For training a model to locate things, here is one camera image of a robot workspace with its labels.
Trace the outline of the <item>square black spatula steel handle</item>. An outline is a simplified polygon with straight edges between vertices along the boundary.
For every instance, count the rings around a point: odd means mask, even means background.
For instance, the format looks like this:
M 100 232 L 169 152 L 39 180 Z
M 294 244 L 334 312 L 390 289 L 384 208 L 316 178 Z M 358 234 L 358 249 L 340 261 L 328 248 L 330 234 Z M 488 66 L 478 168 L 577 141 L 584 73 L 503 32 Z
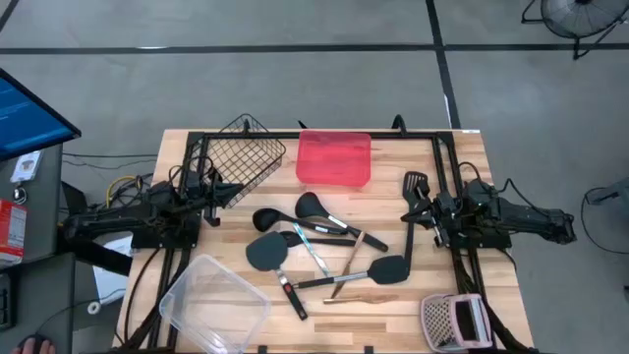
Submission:
M 363 278 L 370 278 L 376 284 L 386 285 L 402 282 L 408 278 L 408 274 L 407 264 L 402 256 L 387 256 L 373 261 L 365 271 L 302 281 L 296 283 L 295 287 L 306 289 Z

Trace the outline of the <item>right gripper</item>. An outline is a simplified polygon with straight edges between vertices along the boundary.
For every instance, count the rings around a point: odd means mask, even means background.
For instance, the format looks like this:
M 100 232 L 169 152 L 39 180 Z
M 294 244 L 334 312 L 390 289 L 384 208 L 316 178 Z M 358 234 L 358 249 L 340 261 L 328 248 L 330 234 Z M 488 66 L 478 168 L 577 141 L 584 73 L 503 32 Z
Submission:
M 457 211 L 455 200 L 448 192 L 440 192 L 431 200 L 417 200 L 409 212 L 401 216 L 407 223 L 419 224 L 423 227 L 433 227 L 433 238 L 436 246 L 462 246 L 462 219 Z

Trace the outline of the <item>silver table knife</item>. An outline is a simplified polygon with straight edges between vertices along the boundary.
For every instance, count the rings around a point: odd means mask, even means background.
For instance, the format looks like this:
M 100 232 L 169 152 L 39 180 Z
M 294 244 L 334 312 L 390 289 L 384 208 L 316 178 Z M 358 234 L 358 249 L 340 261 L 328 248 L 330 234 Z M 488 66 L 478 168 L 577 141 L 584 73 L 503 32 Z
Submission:
M 325 261 L 323 260 L 322 257 L 320 257 L 315 250 L 313 249 L 312 245 L 310 244 L 307 236 L 305 235 L 303 229 L 301 228 L 301 226 L 297 223 L 294 222 L 293 223 L 293 228 L 295 229 L 295 232 L 298 234 L 298 236 L 301 238 L 301 240 L 303 241 L 303 244 L 305 245 L 305 247 L 308 249 L 310 255 L 312 256 L 312 258 L 314 259 L 314 261 L 316 262 L 317 266 L 319 267 L 319 269 L 321 270 L 321 272 L 325 275 L 325 276 L 329 276 L 330 272 L 329 269 L 327 267 L 327 264 L 325 263 Z

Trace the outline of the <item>clear plastic container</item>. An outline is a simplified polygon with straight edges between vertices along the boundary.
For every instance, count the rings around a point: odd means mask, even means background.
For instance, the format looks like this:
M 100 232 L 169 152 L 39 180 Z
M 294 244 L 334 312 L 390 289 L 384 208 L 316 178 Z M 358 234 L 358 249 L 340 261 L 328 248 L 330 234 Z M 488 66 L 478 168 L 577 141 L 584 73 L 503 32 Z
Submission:
M 195 257 L 158 311 L 206 354 L 243 354 L 270 313 L 270 300 L 209 255 Z

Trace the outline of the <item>black floor fan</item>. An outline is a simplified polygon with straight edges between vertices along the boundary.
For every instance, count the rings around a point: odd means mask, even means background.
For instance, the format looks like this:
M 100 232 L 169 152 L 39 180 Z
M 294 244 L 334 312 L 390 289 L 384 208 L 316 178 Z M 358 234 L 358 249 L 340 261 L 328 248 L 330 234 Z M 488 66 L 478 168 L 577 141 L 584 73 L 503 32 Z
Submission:
M 584 38 L 597 35 L 596 48 L 620 24 L 627 22 L 629 0 L 531 0 L 521 13 L 521 24 L 543 24 L 556 36 L 571 39 L 572 59 L 590 52 L 581 50 Z

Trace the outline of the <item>black ladle thick handle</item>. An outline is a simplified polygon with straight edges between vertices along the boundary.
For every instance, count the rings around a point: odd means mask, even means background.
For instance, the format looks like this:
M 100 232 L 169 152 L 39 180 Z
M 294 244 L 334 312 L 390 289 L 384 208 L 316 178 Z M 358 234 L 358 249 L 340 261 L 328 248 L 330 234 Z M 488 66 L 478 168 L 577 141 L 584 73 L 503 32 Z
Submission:
M 295 213 L 299 218 L 313 216 L 323 217 L 337 226 L 340 226 L 342 229 L 345 229 L 356 238 L 362 233 L 361 229 L 355 228 L 330 214 L 321 204 L 318 196 L 312 192 L 306 192 L 299 197 L 295 205 Z M 384 242 L 371 236 L 369 233 L 365 234 L 363 242 L 382 252 L 389 250 L 389 247 Z

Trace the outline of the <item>round black spatula red button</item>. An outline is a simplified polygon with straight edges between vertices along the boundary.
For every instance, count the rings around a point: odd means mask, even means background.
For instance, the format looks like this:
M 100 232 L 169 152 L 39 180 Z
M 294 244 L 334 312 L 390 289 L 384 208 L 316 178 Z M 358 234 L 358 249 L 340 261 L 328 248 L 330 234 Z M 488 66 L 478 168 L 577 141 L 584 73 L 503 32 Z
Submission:
M 276 231 L 258 237 L 246 247 L 246 257 L 252 267 L 259 271 L 274 271 L 281 288 L 301 321 L 308 314 L 299 299 L 293 284 L 281 268 L 288 256 L 288 245 L 284 237 Z

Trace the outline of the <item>person's hand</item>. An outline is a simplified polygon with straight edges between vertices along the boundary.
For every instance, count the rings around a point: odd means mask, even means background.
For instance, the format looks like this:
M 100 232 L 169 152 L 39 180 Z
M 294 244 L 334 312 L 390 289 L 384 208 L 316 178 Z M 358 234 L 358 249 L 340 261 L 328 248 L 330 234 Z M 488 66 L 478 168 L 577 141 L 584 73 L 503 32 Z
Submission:
M 44 341 L 38 351 L 36 351 L 33 349 L 33 343 L 28 341 L 23 349 L 20 349 L 17 345 L 9 352 L 9 354 L 56 354 L 56 347 L 49 340 Z

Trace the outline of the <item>grey cabinet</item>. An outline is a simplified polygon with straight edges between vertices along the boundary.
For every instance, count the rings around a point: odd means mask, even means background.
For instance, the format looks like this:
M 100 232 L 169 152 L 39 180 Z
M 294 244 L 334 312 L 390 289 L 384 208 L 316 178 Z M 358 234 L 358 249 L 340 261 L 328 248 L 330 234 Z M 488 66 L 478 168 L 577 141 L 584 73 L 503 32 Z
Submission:
M 57 247 L 57 216 L 61 187 L 60 145 L 42 150 L 42 158 L 33 180 L 12 183 L 17 159 L 0 162 L 0 199 L 27 210 L 25 253 L 16 266 L 53 255 Z

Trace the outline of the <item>black ladle thin handle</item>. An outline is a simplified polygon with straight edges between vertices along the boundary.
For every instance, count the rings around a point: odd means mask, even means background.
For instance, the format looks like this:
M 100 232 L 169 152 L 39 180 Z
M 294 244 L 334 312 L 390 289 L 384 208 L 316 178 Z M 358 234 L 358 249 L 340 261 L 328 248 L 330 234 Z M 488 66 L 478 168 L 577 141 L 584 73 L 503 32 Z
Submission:
M 330 235 L 346 235 L 347 234 L 347 231 L 345 229 L 323 226 L 323 225 L 315 224 L 315 223 L 305 221 L 302 219 L 297 219 L 275 208 L 269 208 L 269 207 L 261 208 L 261 209 L 258 209 L 253 214 L 253 224 L 258 231 L 267 231 L 275 223 L 280 222 L 280 221 L 297 223 L 298 225 L 302 227 L 305 227 L 305 228 L 311 229 L 312 231 L 323 233 L 323 234 L 330 234 Z

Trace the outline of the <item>computer monitor blue screen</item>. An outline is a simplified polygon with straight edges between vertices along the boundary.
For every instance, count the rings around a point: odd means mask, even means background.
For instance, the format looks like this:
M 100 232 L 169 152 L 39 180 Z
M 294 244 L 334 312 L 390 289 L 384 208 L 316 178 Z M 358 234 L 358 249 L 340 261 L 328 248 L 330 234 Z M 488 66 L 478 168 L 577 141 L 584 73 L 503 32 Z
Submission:
M 78 127 L 0 68 L 0 161 L 81 135 Z

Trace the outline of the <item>white id badge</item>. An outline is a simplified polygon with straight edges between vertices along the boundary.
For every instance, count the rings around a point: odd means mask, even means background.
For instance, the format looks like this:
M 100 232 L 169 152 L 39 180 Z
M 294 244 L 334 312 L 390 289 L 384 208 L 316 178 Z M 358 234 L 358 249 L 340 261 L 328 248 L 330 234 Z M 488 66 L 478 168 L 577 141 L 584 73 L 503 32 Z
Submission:
M 41 150 L 36 150 L 21 155 L 17 159 L 15 169 L 12 173 L 10 181 L 12 183 L 22 183 L 33 180 L 36 175 L 41 158 Z

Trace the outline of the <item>white sheet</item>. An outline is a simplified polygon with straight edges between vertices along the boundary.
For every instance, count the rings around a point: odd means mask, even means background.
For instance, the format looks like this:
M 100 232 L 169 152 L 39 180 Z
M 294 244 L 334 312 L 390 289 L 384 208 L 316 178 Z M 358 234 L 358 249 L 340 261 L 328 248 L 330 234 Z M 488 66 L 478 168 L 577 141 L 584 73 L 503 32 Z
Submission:
M 132 235 L 128 234 L 124 238 L 105 243 L 104 247 L 119 254 L 130 256 L 132 254 L 131 245 Z M 92 267 L 92 270 L 101 306 L 105 306 L 124 297 L 127 289 L 127 275 L 105 270 L 96 265 Z

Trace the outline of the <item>copper table knife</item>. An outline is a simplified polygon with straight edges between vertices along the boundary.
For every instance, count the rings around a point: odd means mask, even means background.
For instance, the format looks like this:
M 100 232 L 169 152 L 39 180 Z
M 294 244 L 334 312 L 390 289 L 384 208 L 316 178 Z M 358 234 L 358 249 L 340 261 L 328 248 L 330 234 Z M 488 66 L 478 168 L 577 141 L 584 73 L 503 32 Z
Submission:
M 398 295 L 355 295 L 349 297 L 336 297 L 336 298 L 328 298 L 323 299 L 322 303 L 324 305 L 334 305 L 334 304 L 343 304 L 343 303 L 366 303 L 366 304 L 382 304 L 387 302 L 395 301 L 399 298 Z
M 356 255 L 357 255 L 361 245 L 363 244 L 363 241 L 364 241 L 365 237 L 366 237 L 366 232 L 362 231 L 359 234 L 359 236 L 358 236 L 358 238 L 356 240 L 356 244 L 355 244 L 355 246 L 354 246 L 354 248 L 352 250 L 352 253 L 350 254 L 350 257 L 348 258 L 348 260 L 347 260 L 347 262 L 346 262 L 346 264 L 345 264 L 345 266 L 343 268 L 343 271 L 341 273 L 342 276 L 348 275 L 350 273 L 352 261 L 356 257 Z M 334 287 L 334 290 L 333 290 L 333 292 L 332 292 L 332 294 L 330 296 L 330 298 L 331 299 L 335 299 L 338 296 L 338 294 L 340 293 L 340 291 L 342 290 L 343 286 L 344 286 L 344 281 L 337 282 L 335 287 Z

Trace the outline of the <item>pink plastic bin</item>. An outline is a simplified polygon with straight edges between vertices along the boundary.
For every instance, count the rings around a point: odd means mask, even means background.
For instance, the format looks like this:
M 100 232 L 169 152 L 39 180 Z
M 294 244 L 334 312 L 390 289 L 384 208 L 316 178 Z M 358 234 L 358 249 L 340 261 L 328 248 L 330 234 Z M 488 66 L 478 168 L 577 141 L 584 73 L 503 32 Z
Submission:
M 305 184 L 362 188 L 372 177 L 371 152 L 367 133 L 304 130 L 296 175 Z

